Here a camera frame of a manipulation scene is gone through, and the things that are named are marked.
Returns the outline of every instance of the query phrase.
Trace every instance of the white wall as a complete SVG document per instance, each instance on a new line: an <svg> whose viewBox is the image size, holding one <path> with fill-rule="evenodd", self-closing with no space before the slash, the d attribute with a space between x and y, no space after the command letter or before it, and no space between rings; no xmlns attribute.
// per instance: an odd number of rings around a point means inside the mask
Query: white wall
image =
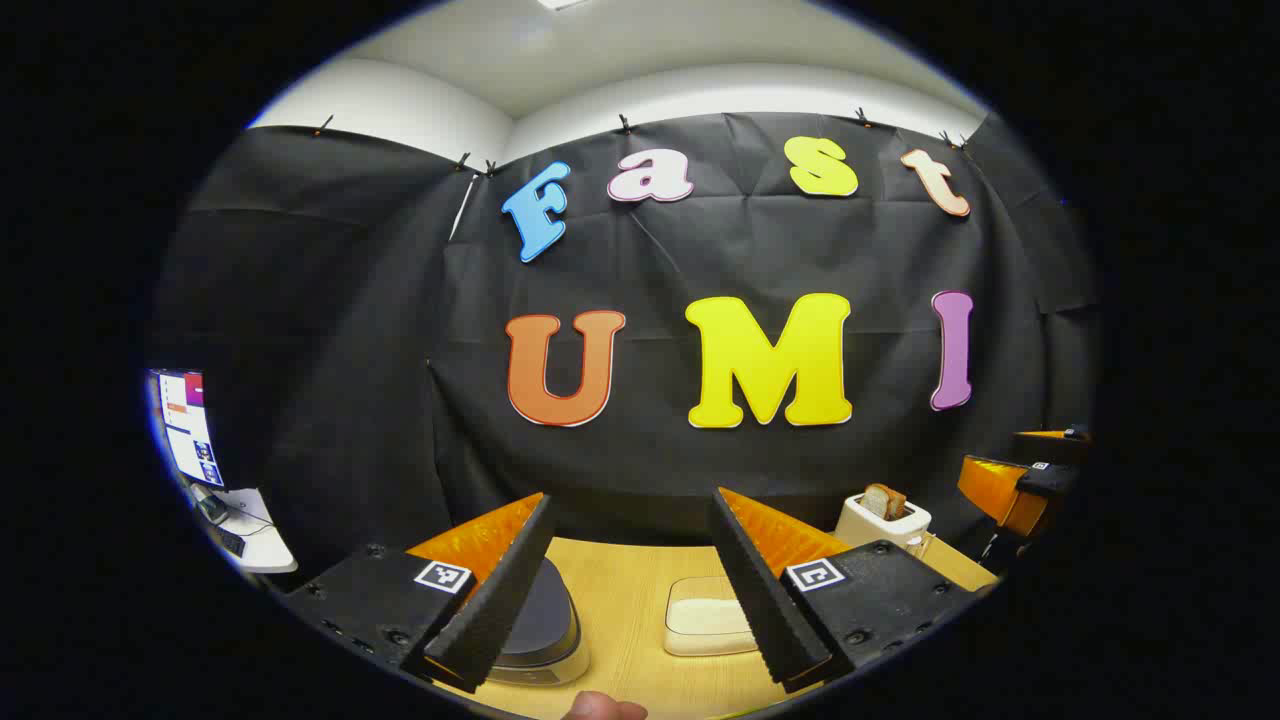
<svg viewBox="0 0 1280 720"><path fill-rule="evenodd" d="M274 100L250 127L319 127L358 132L467 165L502 161L512 120L488 102L431 76L378 60L326 63Z"/></svg>
<svg viewBox="0 0 1280 720"><path fill-rule="evenodd" d="M982 118L923 92L867 76L805 65L710 65L657 73L600 87L518 119L499 165L631 124L707 113L819 113L854 117L959 141Z"/></svg>

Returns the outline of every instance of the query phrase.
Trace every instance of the black fabric backdrop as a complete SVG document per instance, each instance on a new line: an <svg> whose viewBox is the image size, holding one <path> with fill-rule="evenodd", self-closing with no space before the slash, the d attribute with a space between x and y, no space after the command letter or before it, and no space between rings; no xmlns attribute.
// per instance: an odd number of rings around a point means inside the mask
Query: black fabric backdrop
<svg viewBox="0 0 1280 720"><path fill-rule="evenodd" d="M845 149L851 197L804 195L792 136ZM689 156L678 202L618 202L605 184L645 149ZM954 218L899 158L923 149L972 206ZM567 232L518 260L500 205L552 161ZM966 452L1016 430L1087 421L1097 284L1070 213L996 118L964 150L910 131L813 114L681 118L552 147L476 177L428 152L349 133L246 131L197 193L157 295L151 364L206 370L228 475L252 478L314 575L353 542L410 544L532 492L563 537L704 544L726 486L819 528L883 482L975 553L989 523L955 488ZM936 413L943 290L975 302L973 397ZM741 297L776 341L801 295L847 297L842 425L692 428L695 300ZM508 320L552 314L547 384L572 393L572 319L617 310L608 407L577 428L529 423L507 398ZM736 402L745 407L735 388ZM794 387L783 406L794 397Z"/></svg>

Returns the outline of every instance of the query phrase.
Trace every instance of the ceiling light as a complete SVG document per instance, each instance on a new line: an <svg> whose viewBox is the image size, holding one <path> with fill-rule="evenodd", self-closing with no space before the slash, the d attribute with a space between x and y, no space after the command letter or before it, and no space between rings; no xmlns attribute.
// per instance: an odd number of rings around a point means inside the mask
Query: ceiling light
<svg viewBox="0 0 1280 720"><path fill-rule="evenodd" d="M550 8L552 10L563 10L564 8L571 8L573 5L581 5L586 0L538 0L544 8Z"/></svg>

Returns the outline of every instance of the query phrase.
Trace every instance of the white ceiling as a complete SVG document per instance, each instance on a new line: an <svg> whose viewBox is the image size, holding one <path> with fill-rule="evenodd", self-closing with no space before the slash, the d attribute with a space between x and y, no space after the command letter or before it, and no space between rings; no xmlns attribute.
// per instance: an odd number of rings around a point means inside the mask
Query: white ceiling
<svg viewBox="0 0 1280 720"><path fill-rule="evenodd" d="M986 109L893 42L809 0L452 0L349 47L406 65L520 119L581 92L680 68L814 65L895 82L977 117Z"/></svg>

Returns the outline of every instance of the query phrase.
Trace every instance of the orange letter u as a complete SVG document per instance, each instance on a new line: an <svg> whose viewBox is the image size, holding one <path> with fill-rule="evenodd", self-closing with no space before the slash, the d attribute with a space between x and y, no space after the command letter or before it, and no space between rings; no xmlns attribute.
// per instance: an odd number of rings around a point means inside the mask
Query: orange letter u
<svg viewBox="0 0 1280 720"><path fill-rule="evenodd" d="M613 336L627 324L622 313L591 310L573 318L582 333L582 384L568 397L547 389L547 351L559 320L552 315L521 315L507 323L511 365L507 397L530 423L572 428L590 423L609 401L613 384Z"/></svg>

